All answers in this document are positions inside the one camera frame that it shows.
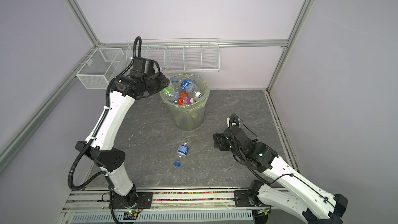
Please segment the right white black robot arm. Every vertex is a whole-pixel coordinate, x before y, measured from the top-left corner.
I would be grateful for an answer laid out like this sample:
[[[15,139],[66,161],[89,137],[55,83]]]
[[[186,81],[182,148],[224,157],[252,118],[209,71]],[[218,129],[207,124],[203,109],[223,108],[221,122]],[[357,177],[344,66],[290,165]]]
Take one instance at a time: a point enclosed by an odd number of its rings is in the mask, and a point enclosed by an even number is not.
[[[316,186],[296,171],[272,148],[257,138],[250,139],[236,114],[227,128],[213,135],[214,148],[229,151],[255,176],[247,191],[235,192],[236,206],[276,207],[306,224],[341,224],[348,199]]]

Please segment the light green label bottle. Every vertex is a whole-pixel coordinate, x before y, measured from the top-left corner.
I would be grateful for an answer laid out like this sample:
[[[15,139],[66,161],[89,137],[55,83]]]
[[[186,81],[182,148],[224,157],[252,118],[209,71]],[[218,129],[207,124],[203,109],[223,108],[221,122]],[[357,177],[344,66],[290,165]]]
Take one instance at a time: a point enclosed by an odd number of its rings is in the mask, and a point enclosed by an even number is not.
[[[174,91],[173,88],[167,87],[167,88],[165,88],[165,89],[162,90],[162,94],[163,94],[165,97],[174,97],[175,91]]]

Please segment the red cap cola bottle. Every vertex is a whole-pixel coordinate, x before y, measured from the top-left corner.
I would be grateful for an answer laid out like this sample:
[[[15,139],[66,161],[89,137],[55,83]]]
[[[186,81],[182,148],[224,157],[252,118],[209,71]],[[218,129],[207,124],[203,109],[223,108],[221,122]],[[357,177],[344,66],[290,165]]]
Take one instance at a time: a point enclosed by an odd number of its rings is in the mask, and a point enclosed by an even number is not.
[[[185,99],[186,97],[189,97],[189,94],[187,94],[186,92],[183,92],[180,97],[178,98],[178,104],[179,105],[186,105],[185,103]]]

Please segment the crushed light blue label bottle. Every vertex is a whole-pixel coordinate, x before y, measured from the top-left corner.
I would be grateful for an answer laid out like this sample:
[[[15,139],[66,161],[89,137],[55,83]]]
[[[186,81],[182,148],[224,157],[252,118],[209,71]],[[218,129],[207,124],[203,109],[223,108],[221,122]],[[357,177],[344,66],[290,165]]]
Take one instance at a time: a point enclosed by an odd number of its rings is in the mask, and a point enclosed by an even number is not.
[[[178,79],[177,78],[173,78],[172,79],[172,87],[173,87],[175,93],[177,95],[180,95],[180,86],[178,84]]]

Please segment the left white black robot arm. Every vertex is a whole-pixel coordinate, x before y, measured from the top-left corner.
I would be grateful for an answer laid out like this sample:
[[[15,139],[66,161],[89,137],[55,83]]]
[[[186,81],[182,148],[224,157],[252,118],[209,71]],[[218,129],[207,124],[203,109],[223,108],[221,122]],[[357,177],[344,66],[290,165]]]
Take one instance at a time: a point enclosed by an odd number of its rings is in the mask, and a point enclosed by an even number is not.
[[[170,81],[161,72],[157,61],[141,56],[142,38],[134,40],[132,61],[117,76],[111,79],[106,89],[106,104],[90,135],[77,142],[79,151],[68,173],[67,184],[72,191],[82,190],[94,179],[104,176],[110,190],[110,202],[119,202],[123,208],[134,208],[138,202],[136,186],[129,178],[124,160],[124,151],[114,147],[114,142],[126,113],[138,100],[148,98],[163,89]],[[99,168],[89,179],[77,185],[74,175],[83,156]]]

